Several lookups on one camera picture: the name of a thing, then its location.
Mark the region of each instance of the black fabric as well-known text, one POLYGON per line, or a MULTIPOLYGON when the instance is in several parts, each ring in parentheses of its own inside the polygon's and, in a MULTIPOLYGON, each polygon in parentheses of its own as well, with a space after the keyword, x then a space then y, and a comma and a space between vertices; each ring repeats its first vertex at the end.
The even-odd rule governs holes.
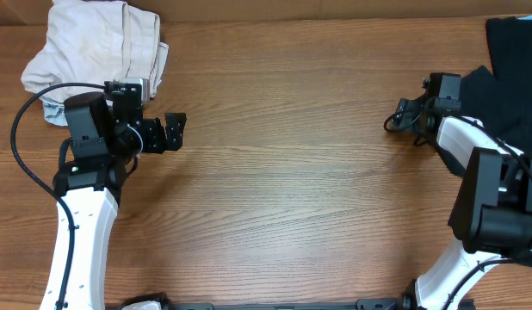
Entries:
POLYGON ((486 22, 494 75, 481 66, 461 81, 461 109, 532 157, 532 21, 486 22))

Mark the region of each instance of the wooden floor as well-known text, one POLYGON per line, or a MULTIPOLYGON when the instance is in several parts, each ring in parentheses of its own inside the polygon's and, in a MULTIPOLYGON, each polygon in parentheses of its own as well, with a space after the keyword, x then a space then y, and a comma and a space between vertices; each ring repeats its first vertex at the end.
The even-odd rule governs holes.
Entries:
MULTIPOLYGON (((145 155, 109 242, 106 301, 165 291, 214 304, 397 296, 452 238, 461 180, 382 122, 432 71, 490 64, 484 18, 162 25, 164 84, 145 114, 188 114, 180 152, 145 155)), ((0 28, 0 309, 33 309, 53 199, 9 148, 20 76, 46 28, 0 28)), ((18 147, 47 181, 65 128, 23 116, 18 147)), ((532 309, 532 269, 503 266, 479 309, 532 309)))

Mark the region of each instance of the black garment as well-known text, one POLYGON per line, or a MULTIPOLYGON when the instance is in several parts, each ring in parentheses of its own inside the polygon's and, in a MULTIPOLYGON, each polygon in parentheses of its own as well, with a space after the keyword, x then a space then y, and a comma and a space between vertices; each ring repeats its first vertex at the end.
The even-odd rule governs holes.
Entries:
POLYGON ((461 110, 532 157, 532 21, 486 22, 492 75, 484 66, 461 81, 461 110))

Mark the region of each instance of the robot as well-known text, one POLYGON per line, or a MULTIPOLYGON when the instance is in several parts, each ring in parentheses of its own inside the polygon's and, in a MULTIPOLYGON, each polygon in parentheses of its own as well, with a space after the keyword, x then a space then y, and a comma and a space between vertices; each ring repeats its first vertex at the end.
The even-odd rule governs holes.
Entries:
POLYGON ((172 304, 166 294, 149 294, 106 307, 104 280, 109 234, 119 212, 122 185, 136 170, 141 153, 182 147, 184 113, 144 119, 149 87, 142 78, 94 84, 58 84, 34 95, 12 127, 12 152, 20 166, 56 200, 58 235, 41 310, 474 310, 465 294, 500 264, 532 267, 532 158, 493 138, 479 120, 460 114, 461 77, 431 73, 424 95, 401 99, 384 124, 388 132, 416 133, 416 146, 433 146, 449 170, 463 181, 448 225, 454 238, 425 274, 398 298, 356 303, 281 304, 215 307, 210 303, 172 304), (60 148, 53 189, 22 162, 15 131, 27 107, 42 94, 65 86, 102 91, 65 101, 71 133, 60 148), (106 100, 113 102, 107 105, 106 100), (65 162, 68 148, 74 160, 65 162), (126 165, 133 161, 127 172, 126 165))

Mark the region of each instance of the white cloth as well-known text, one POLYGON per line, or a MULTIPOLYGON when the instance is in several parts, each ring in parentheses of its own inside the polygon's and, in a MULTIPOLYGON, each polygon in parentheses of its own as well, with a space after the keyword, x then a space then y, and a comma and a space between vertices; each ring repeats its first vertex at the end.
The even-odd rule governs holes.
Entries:
MULTIPOLYGON (((159 41, 159 16, 125 2, 54 0, 44 48, 22 74, 25 90, 36 93, 59 83, 103 84, 123 77, 147 78, 154 97, 162 81, 169 46, 159 41)), ((63 101, 95 89, 67 87, 40 99, 44 119, 66 126, 63 101)))

